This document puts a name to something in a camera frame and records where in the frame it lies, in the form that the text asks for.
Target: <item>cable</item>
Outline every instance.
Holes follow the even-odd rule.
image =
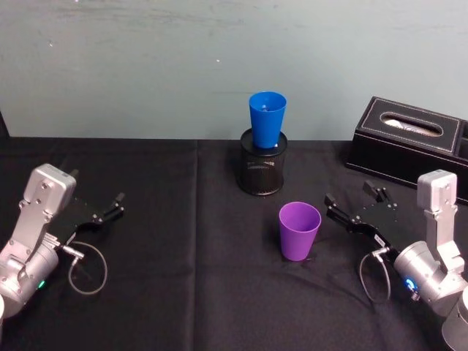
[[[73,241],[71,244],[78,244],[78,245],[83,245],[83,246],[87,246],[91,249],[93,249],[95,252],[97,252],[97,254],[101,257],[102,259],[102,264],[104,265],[104,279],[102,280],[102,284],[100,287],[98,287],[97,289],[93,290],[93,291],[82,291],[80,289],[78,289],[76,287],[75,284],[73,284],[73,281],[72,281],[72,272],[73,272],[73,268],[75,267],[76,263],[78,262],[78,258],[76,257],[74,260],[73,260],[73,263],[72,265],[70,266],[70,270],[68,271],[68,282],[70,283],[70,285],[72,286],[73,290],[75,290],[77,293],[80,293],[82,295],[94,295],[94,294],[97,294],[99,291],[102,290],[102,288],[105,286],[105,283],[107,281],[107,263],[105,262],[105,258],[104,258],[104,255],[101,253],[100,250],[98,250],[96,247],[90,245],[90,244],[87,244],[87,243],[83,243],[82,241]]]
[[[375,258],[377,258],[377,260],[382,265],[383,271],[385,273],[385,279],[387,281],[387,298],[385,300],[383,300],[383,301],[377,301],[374,298],[372,298],[371,295],[369,294],[369,291],[367,290],[366,284],[364,283],[363,265],[364,265],[364,262],[367,260],[367,258],[369,258],[371,256],[374,256]],[[363,257],[363,259],[361,260],[361,263],[359,265],[359,279],[361,280],[361,284],[363,286],[364,292],[366,293],[369,300],[372,301],[373,303],[385,303],[390,299],[390,294],[391,294],[390,277],[388,276],[387,267],[385,267],[385,263],[383,262],[383,259],[380,257],[380,253],[372,252],[372,253],[367,254],[366,256]]]

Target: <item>blue cup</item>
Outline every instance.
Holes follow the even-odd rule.
[[[274,148],[278,143],[286,98],[274,91],[261,91],[249,99],[252,138],[258,148]]]

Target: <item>blue indicator light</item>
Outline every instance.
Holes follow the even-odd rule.
[[[416,290],[416,284],[413,282],[413,280],[407,279],[404,282],[406,283],[408,288],[410,288],[411,290]]]

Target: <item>plastic cup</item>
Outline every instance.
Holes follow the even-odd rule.
[[[322,223],[320,212],[308,203],[287,203],[279,211],[282,254],[291,261],[304,260]]]
[[[274,91],[261,91],[249,99],[253,143],[258,148],[273,148],[278,143],[286,98]]]

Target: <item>purple cup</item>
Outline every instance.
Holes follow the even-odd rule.
[[[279,211],[282,254],[291,261],[302,261],[309,254],[322,223],[320,212],[308,203],[287,203]]]

